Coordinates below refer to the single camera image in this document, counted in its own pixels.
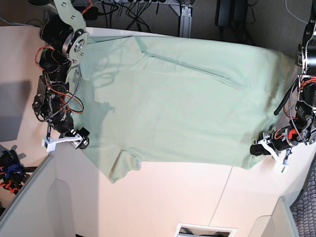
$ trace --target wrinkled fabric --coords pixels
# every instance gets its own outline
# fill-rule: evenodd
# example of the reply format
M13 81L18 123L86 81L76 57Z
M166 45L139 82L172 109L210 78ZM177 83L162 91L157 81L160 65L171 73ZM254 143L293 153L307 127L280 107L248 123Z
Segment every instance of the wrinkled fabric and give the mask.
M75 127L90 131L83 152L115 182L142 161L251 168L294 61L242 44L127 37L88 44L80 66Z

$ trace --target black wire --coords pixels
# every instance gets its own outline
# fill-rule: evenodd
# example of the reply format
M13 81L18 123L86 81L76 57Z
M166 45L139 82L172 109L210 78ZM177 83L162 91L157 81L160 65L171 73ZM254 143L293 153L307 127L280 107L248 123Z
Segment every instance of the black wire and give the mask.
M255 6L255 5L257 5L258 2L259 2L259 0L256 0L253 4L248 4L248 6Z
M295 88L298 86L298 80L296 79L293 84L295 84L295 87L294 87L294 89L295 89ZM279 104L279 106L277 107L277 109L274 111L274 115L275 115L275 116L277 116L277 115L280 113L282 107L283 107L283 106L286 104L286 102L288 101L288 98L290 97L290 93L291 93L292 86L293 86L293 85L291 85L290 88L287 90L287 92L286 92L284 98L283 98L282 101L280 102L280 104Z
M124 4L117 3L117 5L121 6L122 8L129 9L129 7L125 6ZM136 15L135 15L134 12L131 12L131 13L127 13L127 12L126 12L126 14L127 14L130 18L133 18L133 19L135 19L135 17L136 17ZM141 24L143 24L143 25L145 25L145 26L147 27L147 32L151 33L151 30L150 30L149 25L146 24L146 22L145 22L142 18L140 18L140 17L138 17L138 20L139 20L139 22L140 22Z
M129 28L135 23L135 21L138 21L138 19L141 19L140 16L141 14L143 14L143 12L148 8L150 7L152 1L148 2L145 7L139 12L139 14L136 15L136 17L132 17L133 18L133 21L127 26L127 30L129 30Z
M105 11L105 3L104 2L101 2L102 3L102 8L103 8L103 12L104 12L104 17L105 17L105 22L106 22L106 27L108 28L108 18L107 18L107 12Z
M138 17L138 15L139 15L139 1L137 2L136 17ZM140 24L139 24L139 21L136 21L136 25L137 25L138 31L142 31L142 28L141 28L141 26L140 26Z
M253 23L255 23L256 22L256 17L255 17L255 13L253 12L253 6L249 6L250 7L250 9L251 9L251 13L252 13L252 17L253 17L253 21L252 22L250 22L250 23L248 23L248 24L253 24Z
M77 110L73 110L73 109L71 109L71 110L74 111L74 112L77 112L77 113L82 113L83 110L84 110L84 104L83 104L83 102L82 102L78 97L75 96L75 98L80 101L80 103L81 103L81 105L82 105L82 110L81 110L81 111L77 111Z
M2 16L0 16L0 20L4 21L5 23L7 23L7 24L9 24L9 25L15 25L15 26L31 26L31 27L36 27L36 28L40 28L40 27L41 27L41 26L38 26L38 25L24 24L24 23L9 21L9 20L3 18Z
M157 3L156 15L158 15L158 11L159 11L159 1Z
M314 166L316 165L316 154L314 155L314 158L313 158L313 161L312 161L312 164L310 166L310 169L308 171L308 174L306 176L306 179L305 179L305 182L304 182L304 185L299 193L299 195L297 196L297 198L295 199L295 201L293 202L293 204L291 205L291 209L294 208L296 206L296 204L302 199L303 197L303 194L304 192L306 191L307 189L307 185L308 185L308 182L309 180L311 179L311 176L312 176L312 172L313 172L313 168Z

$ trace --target rectangular opening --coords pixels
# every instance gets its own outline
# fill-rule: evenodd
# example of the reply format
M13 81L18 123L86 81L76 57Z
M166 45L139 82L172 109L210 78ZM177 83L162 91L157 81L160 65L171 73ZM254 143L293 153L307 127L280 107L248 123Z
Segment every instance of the rectangular opening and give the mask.
M234 228L178 224L175 237L233 237L235 232Z

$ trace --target coiled cable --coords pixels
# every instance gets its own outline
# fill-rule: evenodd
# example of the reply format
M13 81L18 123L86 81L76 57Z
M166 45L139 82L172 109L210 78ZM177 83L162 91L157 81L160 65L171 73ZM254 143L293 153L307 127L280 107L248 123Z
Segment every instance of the coiled cable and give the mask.
M299 133L295 123L294 123L294 119L293 119L293 116L292 116L292 110L291 110L291 97L292 97L292 93L294 91L294 88L295 88L295 85L298 81L298 78L296 79L295 83L292 85L292 88L291 88L291 92L290 92L290 97L288 99L288 109L289 109L289 112L290 112L290 118L291 118L291 121L292 121L292 124L293 124L293 127L295 128L295 131L297 132L297 135L300 137L301 141L304 142L305 145L307 145L306 141L303 140L301 134Z
M23 24L23 23L18 23L18 22L9 21L9 20L3 18L2 16L0 16L0 20L4 21L5 23L7 23L7 24L9 24L9 25L15 25L15 26L30 26L30 27L40 28L40 26L37 26L37 25Z
M75 88L75 91L74 91L73 95L72 95L72 96L70 97L70 99L63 105L63 107L61 107L58 111L56 111L56 112L53 113L51 116L49 116L47 119L45 119L46 121L48 121L49 119L51 119L52 117L54 117L56 114L58 114L59 112L61 112L64 108L66 108L66 106L71 102L71 100L75 97L76 93L78 92L79 86L80 86L80 83L81 83L82 75L81 75L81 69L80 69L80 65L79 65L79 64L72 66L70 70L72 70L72 69L74 69L74 68L77 68L77 71L78 71L78 82L77 82L77 86L76 86L76 88Z

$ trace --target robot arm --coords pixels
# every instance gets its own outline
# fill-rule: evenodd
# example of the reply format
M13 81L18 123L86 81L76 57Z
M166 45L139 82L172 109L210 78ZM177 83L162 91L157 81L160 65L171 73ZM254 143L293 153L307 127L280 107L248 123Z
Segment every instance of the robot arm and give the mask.
M302 45L299 45L296 65L298 77L289 88L280 105L274 112L278 115L283 109L289 117L289 126L263 132L250 148L255 156L272 155L279 164L280 172L287 167L287 159L292 147L299 143L312 144L316 141L316 0L313 0L311 16L306 25ZM297 89L296 114L291 109L291 95ZM279 157L286 150L284 158Z
M70 0L29 0L33 5L46 11L46 23L39 36L45 41L37 66L42 69L33 110L37 119L48 123L47 135L42 145L47 151L55 149L57 143L70 141L76 148L84 149L89 132L82 128L74 130L72 113L83 113L84 106L76 92L80 86L80 61L88 40L82 14L75 10ZM75 91L69 91L68 81L77 77ZM69 103L76 101L81 111L70 109ZM51 128L61 136L57 140L50 137Z

